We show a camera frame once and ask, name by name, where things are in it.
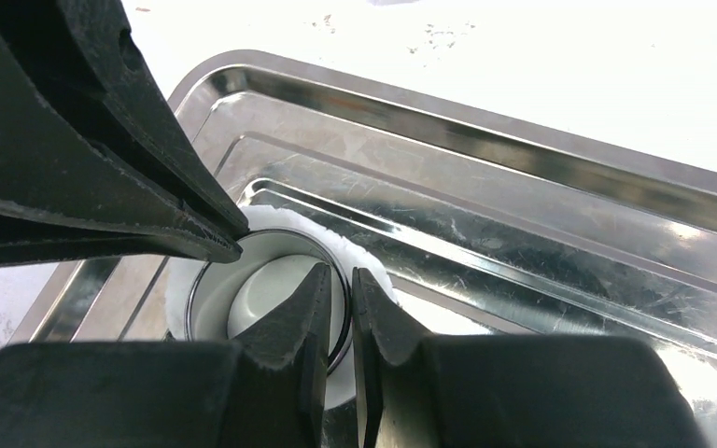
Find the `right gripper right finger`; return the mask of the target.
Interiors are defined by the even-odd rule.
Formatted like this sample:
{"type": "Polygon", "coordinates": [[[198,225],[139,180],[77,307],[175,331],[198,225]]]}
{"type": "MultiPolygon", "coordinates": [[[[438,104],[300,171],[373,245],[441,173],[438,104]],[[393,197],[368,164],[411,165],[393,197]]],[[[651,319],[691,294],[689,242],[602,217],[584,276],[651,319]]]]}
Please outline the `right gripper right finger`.
{"type": "Polygon", "coordinates": [[[437,334],[352,273],[362,447],[704,447],[666,365],[613,336],[437,334]]]}

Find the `stainless steel tray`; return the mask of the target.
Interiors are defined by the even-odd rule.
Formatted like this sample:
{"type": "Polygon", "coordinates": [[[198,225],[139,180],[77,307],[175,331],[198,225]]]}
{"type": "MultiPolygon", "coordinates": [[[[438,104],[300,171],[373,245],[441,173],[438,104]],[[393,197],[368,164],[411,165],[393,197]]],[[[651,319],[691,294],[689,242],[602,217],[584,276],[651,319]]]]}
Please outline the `stainless steel tray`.
{"type": "Polygon", "coordinates": [[[258,50],[169,103],[236,203],[362,246],[430,329],[644,341],[717,447],[717,173],[258,50]]]}

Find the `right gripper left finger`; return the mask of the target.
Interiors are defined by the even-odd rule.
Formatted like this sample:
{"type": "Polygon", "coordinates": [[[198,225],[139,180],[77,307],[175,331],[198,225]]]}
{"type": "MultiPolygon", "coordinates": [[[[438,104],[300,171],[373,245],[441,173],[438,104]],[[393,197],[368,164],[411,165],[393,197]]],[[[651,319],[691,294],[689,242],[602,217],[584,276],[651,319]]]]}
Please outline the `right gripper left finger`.
{"type": "Polygon", "coordinates": [[[317,447],[331,270],[224,342],[0,350],[0,447],[317,447]]]}

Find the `metal ring cutter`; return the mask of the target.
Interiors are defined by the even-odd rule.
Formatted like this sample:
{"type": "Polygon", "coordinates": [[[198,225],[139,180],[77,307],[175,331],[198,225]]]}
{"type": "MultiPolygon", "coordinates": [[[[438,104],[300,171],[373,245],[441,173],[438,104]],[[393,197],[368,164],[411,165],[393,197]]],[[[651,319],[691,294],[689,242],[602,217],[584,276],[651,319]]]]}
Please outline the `metal ring cutter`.
{"type": "Polygon", "coordinates": [[[186,301],[187,341],[226,341],[261,320],[298,288],[319,262],[331,272],[328,373],[352,343],[350,286],[342,263],[317,238],[293,229],[253,231],[238,241],[243,252],[232,263],[208,262],[186,301]]]}

